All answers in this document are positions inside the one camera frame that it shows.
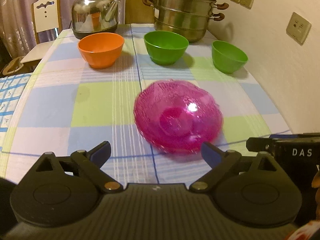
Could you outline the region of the person's right hand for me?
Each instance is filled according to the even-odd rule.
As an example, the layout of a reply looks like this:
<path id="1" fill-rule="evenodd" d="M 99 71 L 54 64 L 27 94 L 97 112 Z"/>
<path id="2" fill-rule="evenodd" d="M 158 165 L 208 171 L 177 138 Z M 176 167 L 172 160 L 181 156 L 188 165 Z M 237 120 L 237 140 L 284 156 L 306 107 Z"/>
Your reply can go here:
<path id="1" fill-rule="evenodd" d="M 320 217 L 320 201 L 319 201 L 319 172 L 316 173 L 316 175 L 313 178 L 312 188 L 317 189 L 316 195 L 315 195 L 315 201 L 317 204 L 317 209 L 316 209 L 316 219 L 311 220 L 304 226 L 298 228 L 296 231 L 288 235 L 285 239 L 291 240 L 311 240 L 311 239 L 319 239 L 319 217 Z"/>

